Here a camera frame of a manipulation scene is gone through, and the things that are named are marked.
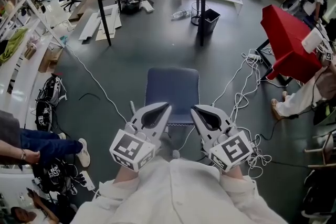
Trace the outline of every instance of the red tablecloth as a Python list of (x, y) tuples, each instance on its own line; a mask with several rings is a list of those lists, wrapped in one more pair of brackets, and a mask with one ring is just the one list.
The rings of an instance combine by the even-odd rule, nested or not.
[(261, 25), (276, 59), (267, 78), (271, 80), (281, 74), (306, 83), (322, 67), (316, 55), (307, 53), (301, 43), (310, 32), (309, 27), (274, 5), (262, 11)]

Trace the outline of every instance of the white marker cube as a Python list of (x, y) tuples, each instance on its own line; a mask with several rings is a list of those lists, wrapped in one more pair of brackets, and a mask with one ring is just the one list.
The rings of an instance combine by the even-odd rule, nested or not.
[(252, 152), (252, 147), (244, 131), (241, 131), (212, 147), (209, 152), (209, 159), (223, 171), (228, 172), (233, 167), (246, 161)]
[(110, 147), (110, 153), (117, 163), (138, 172), (154, 158), (155, 145), (119, 130)]

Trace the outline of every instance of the water bottle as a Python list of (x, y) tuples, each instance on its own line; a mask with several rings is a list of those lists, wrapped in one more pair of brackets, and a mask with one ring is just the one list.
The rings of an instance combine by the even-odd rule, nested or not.
[(184, 17), (189, 17), (191, 15), (191, 9), (181, 10), (179, 12), (175, 12), (172, 17), (173, 19), (181, 19)]

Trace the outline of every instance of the wristwatch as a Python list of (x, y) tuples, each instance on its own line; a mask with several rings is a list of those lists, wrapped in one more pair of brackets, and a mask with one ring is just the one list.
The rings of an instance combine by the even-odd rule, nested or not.
[(26, 153), (25, 153), (24, 150), (22, 150), (21, 159), (22, 159), (22, 160), (25, 160), (25, 159), (26, 159)]

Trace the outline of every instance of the green cloth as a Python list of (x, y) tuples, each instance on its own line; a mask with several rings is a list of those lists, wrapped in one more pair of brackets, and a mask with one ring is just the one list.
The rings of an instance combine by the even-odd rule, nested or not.
[(5, 52), (0, 55), (0, 63), (6, 62), (16, 52), (27, 31), (27, 28), (20, 28), (18, 31), (16, 31), (16, 33), (8, 41)]

